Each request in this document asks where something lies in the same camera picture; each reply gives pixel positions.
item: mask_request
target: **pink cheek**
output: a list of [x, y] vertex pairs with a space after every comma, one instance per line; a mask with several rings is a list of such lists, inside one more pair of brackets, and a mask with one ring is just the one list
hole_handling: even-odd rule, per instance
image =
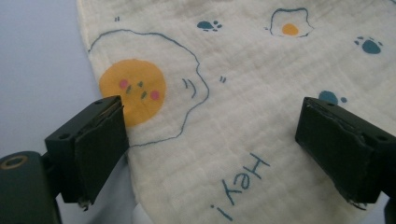
[[120, 88], [121, 89], [126, 89], [128, 87], [128, 81], [126, 79], [123, 79], [120, 81]]
[[149, 94], [149, 96], [150, 96], [151, 100], [154, 100], [154, 101], [160, 99], [160, 93], [158, 91], [152, 91]]

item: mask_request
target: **teal paw print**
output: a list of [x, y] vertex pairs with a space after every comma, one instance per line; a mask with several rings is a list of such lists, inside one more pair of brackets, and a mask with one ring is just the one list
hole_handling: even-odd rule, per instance
[[381, 48], [384, 46], [381, 42], [375, 41], [371, 37], [368, 39], [364, 38], [363, 36], [357, 37], [355, 44], [359, 46], [361, 42], [363, 42], [361, 48], [364, 50], [364, 52], [369, 54], [379, 54], [381, 52]]
[[[326, 101], [334, 105], [338, 105], [338, 98], [335, 96], [334, 92], [332, 91], [322, 91], [319, 94], [319, 100]], [[347, 102], [347, 98], [345, 97], [341, 97], [340, 100], [342, 103]]]
[[209, 21], [200, 21], [197, 24], [197, 27], [208, 32], [208, 31], [214, 31], [217, 32], [219, 28], [222, 27], [221, 24], [219, 24], [218, 21], [213, 21], [213, 23]]

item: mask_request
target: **blue outline drawing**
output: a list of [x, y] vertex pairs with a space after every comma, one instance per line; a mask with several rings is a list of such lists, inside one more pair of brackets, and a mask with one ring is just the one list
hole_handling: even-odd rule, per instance
[[307, 10], [305, 7], [298, 7], [298, 8], [295, 8], [295, 9], [278, 8], [278, 9], [273, 13], [273, 15], [272, 15], [272, 17], [271, 17], [271, 27], [270, 27], [270, 29], [269, 29], [271, 35], [274, 35], [273, 32], [272, 32], [272, 29], [273, 29], [274, 16], [275, 16], [275, 14], [278, 13], [278, 12], [289, 12], [289, 13], [290, 13], [290, 12], [295, 12], [295, 11], [305, 11], [305, 13], [306, 13], [305, 21], [306, 21], [306, 23], [308, 24], [308, 26], [312, 28], [312, 30], [309, 31], [308, 33], [306, 33], [305, 35], [299, 35], [299, 36], [295, 36], [295, 37], [305, 37], [305, 36], [308, 36], [308, 35], [315, 29], [313, 26], [311, 26], [311, 24], [309, 24], [309, 21], [308, 21], [308, 10]]
[[[196, 68], [195, 68], [195, 72], [196, 72], [196, 75], [198, 75], [199, 79], [204, 83], [204, 86], [205, 86], [205, 90], [204, 90], [204, 91], [206, 91], [206, 96], [205, 96], [205, 98], [204, 98], [201, 102], [197, 103], [196, 105], [194, 105], [192, 108], [190, 108], [190, 109], [187, 111], [186, 116], [184, 117], [183, 122], [182, 122], [182, 124], [181, 124], [180, 131], [179, 131], [176, 135], [171, 136], [171, 137], [167, 137], [167, 138], [160, 139], [160, 140], [155, 140], [155, 141], [150, 141], [150, 142], [147, 142], [147, 143], [144, 143], [144, 144], [131, 145], [131, 147], [142, 147], [142, 146], [146, 146], [146, 145], [150, 145], [150, 144], [157, 144], [157, 143], [161, 143], [161, 142], [164, 142], [164, 141], [167, 141], [167, 140], [171, 140], [171, 139], [178, 138], [179, 136], [181, 136], [181, 135], [183, 134], [183, 131], [184, 131], [184, 128], [185, 128], [185, 125], [186, 125], [186, 122], [187, 122], [187, 119], [188, 119], [188, 117], [189, 117], [190, 112], [191, 112], [193, 109], [195, 109], [196, 107], [198, 107], [199, 105], [203, 104], [203, 103], [209, 98], [209, 87], [207, 86], [207, 84], [206, 84], [204, 78], [201, 76], [201, 74], [200, 74], [200, 72], [199, 72], [199, 67], [200, 67], [200, 65], [201, 65], [200, 61], [198, 60], [197, 56], [196, 56], [191, 50], [189, 50], [189, 49], [187, 49], [186, 47], [184, 47], [183, 45], [179, 44], [175, 39], [172, 39], [172, 38], [170, 38], [170, 37], [168, 37], [168, 36], [166, 36], [166, 35], [160, 34], [160, 33], [138, 33], [138, 32], [136, 32], [136, 31], [128, 30], [128, 29], [113, 30], [113, 31], [108, 31], [108, 32], [105, 32], [105, 33], [100, 34], [100, 35], [92, 42], [91, 47], [88, 49], [88, 53], [91, 53], [91, 50], [94, 48], [95, 44], [96, 44], [101, 38], [103, 38], [104, 36], [106, 36], [106, 35], [113, 35], [113, 34], [115, 34], [115, 33], [124, 33], [124, 32], [125, 32], [125, 33], [132, 33], [132, 34], [135, 34], [135, 35], [156, 35], [156, 36], [159, 36], [159, 37], [161, 37], [161, 38], [163, 38], [163, 39], [165, 39], [165, 40], [167, 40], [167, 41], [170, 41], [170, 42], [174, 43], [176, 46], [178, 46], [178, 47], [183, 48], [184, 50], [186, 50], [189, 54], [191, 54], [191, 55], [193, 56], [193, 58], [194, 58], [195, 61], [197, 62], [197, 66], [196, 66]], [[192, 85], [192, 87], [193, 87], [193, 95], [192, 95], [191, 98], [194, 98], [194, 97], [195, 97], [195, 94], [196, 94], [196, 92], [197, 92], [197, 90], [195, 89], [195, 86], [194, 86], [194, 84], [192, 83], [191, 80], [187, 79], [187, 81], [188, 81], [188, 82]], [[186, 81], [186, 79], [183, 78], [183, 82], [186, 84], [186, 87], [188, 87], [188, 86], [187, 86], [187, 81]]]

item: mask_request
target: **blue paw print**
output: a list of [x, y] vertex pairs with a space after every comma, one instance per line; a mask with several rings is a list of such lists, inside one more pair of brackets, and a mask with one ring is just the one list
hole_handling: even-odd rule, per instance
[[[334, 105], [338, 105], [338, 98], [335, 96], [334, 92], [332, 92], [332, 91], [322, 91], [319, 94], [319, 100], [327, 101], [327, 102], [332, 103]], [[341, 100], [342, 103], [346, 103], [347, 102], [347, 98], [345, 98], [345, 97], [341, 97], [340, 100]]]
[[383, 47], [381, 42], [375, 41], [371, 37], [365, 39], [363, 36], [359, 36], [358, 40], [355, 40], [355, 44], [359, 45], [362, 41], [364, 42], [361, 45], [361, 48], [364, 52], [369, 54], [379, 54], [381, 52], [381, 48]]
[[209, 30], [217, 32], [219, 28], [222, 27], [218, 21], [213, 21], [213, 23], [209, 21], [200, 21], [197, 24], [197, 27], [203, 29], [204, 31], [208, 32]]

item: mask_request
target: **black mount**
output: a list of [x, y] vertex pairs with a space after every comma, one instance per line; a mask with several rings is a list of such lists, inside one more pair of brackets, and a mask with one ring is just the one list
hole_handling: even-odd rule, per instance
[[56, 196], [93, 204], [129, 147], [119, 96], [96, 101], [46, 140], [47, 153], [23, 151], [0, 160], [0, 223], [62, 223]]
[[396, 223], [396, 137], [338, 105], [305, 97], [295, 139], [347, 202], [364, 209], [385, 192], [387, 223]]

